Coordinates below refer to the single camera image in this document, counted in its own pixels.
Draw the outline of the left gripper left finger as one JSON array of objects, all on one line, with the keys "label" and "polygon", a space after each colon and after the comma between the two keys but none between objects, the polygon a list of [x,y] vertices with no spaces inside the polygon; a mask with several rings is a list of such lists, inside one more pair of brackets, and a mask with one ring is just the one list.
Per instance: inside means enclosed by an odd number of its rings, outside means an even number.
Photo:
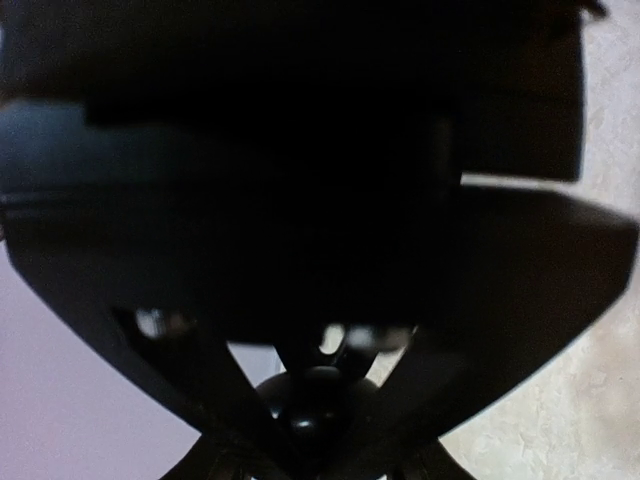
[{"label": "left gripper left finger", "polygon": [[282,468],[289,459],[290,443],[281,434],[253,441],[203,434],[161,480],[289,479]]}]

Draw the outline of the black oval charging case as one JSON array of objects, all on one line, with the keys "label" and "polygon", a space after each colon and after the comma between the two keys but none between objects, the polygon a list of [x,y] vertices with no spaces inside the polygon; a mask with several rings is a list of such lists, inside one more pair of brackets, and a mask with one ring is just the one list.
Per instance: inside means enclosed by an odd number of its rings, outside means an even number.
[{"label": "black oval charging case", "polygon": [[368,378],[349,378],[334,367],[284,372],[257,386],[272,418],[305,455],[321,455],[337,445],[377,390]]}]

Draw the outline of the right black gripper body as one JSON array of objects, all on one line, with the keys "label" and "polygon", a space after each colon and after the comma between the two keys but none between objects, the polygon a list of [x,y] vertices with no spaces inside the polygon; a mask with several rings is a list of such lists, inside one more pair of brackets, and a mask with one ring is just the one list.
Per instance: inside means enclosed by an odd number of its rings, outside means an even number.
[{"label": "right black gripper body", "polygon": [[636,224],[572,182],[605,1],[5,1],[1,208],[92,342],[138,309],[235,341],[419,326],[566,344]]}]

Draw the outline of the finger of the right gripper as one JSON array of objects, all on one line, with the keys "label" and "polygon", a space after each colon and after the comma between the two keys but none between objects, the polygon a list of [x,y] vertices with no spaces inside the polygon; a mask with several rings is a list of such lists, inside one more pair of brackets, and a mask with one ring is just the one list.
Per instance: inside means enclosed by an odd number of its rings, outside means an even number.
[{"label": "finger of the right gripper", "polygon": [[203,434],[248,440],[281,434],[290,443],[282,466],[300,476],[300,453],[231,354],[210,312],[192,302],[92,307],[91,347],[127,380]]},{"label": "finger of the right gripper", "polygon": [[380,336],[356,327],[349,343],[404,355],[349,430],[357,450],[401,450],[440,436],[500,399],[575,338],[569,319],[448,319]]}]

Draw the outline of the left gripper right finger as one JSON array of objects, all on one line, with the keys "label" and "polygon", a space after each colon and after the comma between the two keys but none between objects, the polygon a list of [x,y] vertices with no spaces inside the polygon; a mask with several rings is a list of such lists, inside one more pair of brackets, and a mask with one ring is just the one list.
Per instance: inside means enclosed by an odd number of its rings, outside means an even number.
[{"label": "left gripper right finger", "polygon": [[390,435],[380,441],[388,457],[386,479],[393,480],[475,480],[436,438]]}]

